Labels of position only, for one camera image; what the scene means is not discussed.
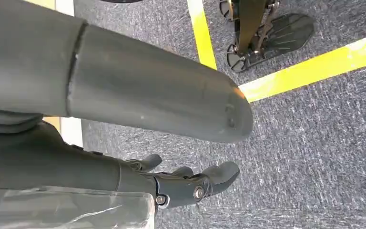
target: yellow floor line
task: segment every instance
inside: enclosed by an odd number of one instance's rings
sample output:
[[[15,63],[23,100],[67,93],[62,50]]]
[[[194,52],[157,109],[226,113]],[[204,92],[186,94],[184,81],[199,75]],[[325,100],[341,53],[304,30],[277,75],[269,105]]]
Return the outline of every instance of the yellow floor line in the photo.
[[[202,0],[187,0],[200,63],[217,69]]]
[[[365,66],[366,38],[245,83],[239,88],[246,99],[253,102]]]
[[[55,10],[55,0],[26,0],[39,6]]]

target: white floor line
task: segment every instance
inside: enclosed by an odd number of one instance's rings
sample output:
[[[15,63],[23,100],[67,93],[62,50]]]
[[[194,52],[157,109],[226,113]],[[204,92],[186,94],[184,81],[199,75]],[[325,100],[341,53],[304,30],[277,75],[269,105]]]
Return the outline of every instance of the white floor line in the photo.
[[[56,0],[55,10],[63,14],[75,16],[73,0]],[[66,143],[83,147],[81,120],[74,117],[62,117],[61,136]]]

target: robotic hand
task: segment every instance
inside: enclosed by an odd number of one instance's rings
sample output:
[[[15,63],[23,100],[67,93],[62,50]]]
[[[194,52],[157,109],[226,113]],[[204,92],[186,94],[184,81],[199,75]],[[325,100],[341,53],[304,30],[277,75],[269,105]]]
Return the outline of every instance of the robotic hand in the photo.
[[[138,174],[154,178],[154,198],[159,208],[194,204],[203,198],[221,193],[230,187],[240,173],[234,162],[208,167],[199,174],[194,174],[189,167],[180,167],[172,173],[148,173],[162,162],[157,154],[149,155],[142,161],[125,162]]]

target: clear plastic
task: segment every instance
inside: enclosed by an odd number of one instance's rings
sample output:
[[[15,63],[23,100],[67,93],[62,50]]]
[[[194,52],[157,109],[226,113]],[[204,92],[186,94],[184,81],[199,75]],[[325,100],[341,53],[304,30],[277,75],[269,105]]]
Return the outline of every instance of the clear plastic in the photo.
[[[153,229],[146,193],[64,187],[0,189],[0,229]]]

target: metal bolt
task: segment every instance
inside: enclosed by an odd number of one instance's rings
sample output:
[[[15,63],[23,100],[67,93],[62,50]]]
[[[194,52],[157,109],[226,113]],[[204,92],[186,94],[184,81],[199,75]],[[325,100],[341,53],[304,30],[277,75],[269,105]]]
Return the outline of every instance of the metal bolt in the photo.
[[[163,205],[163,204],[166,203],[166,197],[165,196],[157,196],[155,198],[155,201],[156,201],[157,204]]]
[[[202,199],[204,197],[204,189],[201,186],[197,186],[194,189],[194,198],[195,199]]]

